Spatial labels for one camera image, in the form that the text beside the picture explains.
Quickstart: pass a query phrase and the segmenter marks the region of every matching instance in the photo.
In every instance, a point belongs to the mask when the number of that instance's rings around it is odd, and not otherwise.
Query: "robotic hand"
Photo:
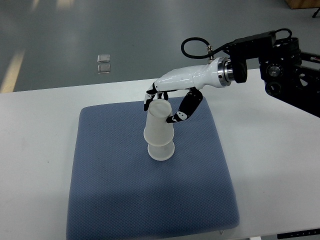
[[[203,99],[199,91],[205,85],[216,88],[229,86],[232,74],[228,73],[228,59],[218,57],[208,65],[189,66],[174,69],[157,79],[146,91],[144,110],[147,111],[149,104],[156,96],[168,100],[168,92],[189,89],[182,100],[179,110],[173,116],[167,118],[167,123],[176,123],[188,119],[199,106]]]
[[[287,31],[287,38],[276,39],[276,33]],[[201,41],[207,45],[207,55],[194,56],[185,52],[189,41]],[[188,38],[181,44],[182,53],[193,59],[209,58],[209,64],[174,69],[157,79],[146,91],[144,110],[156,98],[168,100],[168,92],[188,89],[178,111],[167,118],[168,123],[188,119],[203,99],[199,91],[205,85],[216,88],[229,86],[232,81],[247,81],[247,59],[258,58],[261,79],[265,91],[272,97],[291,104],[317,117],[320,108],[320,70],[301,66],[302,60],[320,64],[320,55],[301,52],[298,39],[287,28],[239,38],[212,50],[210,44],[199,37]],[[223,51],[230,57],[217,57]]]

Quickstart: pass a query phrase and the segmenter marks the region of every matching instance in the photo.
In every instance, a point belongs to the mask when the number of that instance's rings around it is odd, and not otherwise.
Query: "upside-down cup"
[[[150,157],[158,161],[169,159],[175,152],[174,126],[166,119],[172,116],[172,108],[164,99],[153,100],[148,108],[143,136],[148,143]]]

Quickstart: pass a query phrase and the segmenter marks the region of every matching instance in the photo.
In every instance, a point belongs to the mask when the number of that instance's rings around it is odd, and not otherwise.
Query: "textured fabric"
[[[173,112],[181,97],[170,98]],[[148,155],[143,102],[80,113],[67,217],[68,240],[164,238],[234,228],[239,213],[228,166],[204,98],[175,123],[175,153]]]

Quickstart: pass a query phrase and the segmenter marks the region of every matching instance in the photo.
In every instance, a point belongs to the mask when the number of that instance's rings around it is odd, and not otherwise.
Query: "concrete floor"
[[[159,78],[207,63],[183,56],[186,38],[202,37],[217,48],[280,28],[291,29],[304,52],[320,54],[315,11],[291,10],[284,0],[0,0],[0,81],[10,69],[15,92]],[[186,50],[206,53],[201,43]],[[97,74],[99,54],[110,54],[110,73]],[[247,63],[259,67],[257,59]]]

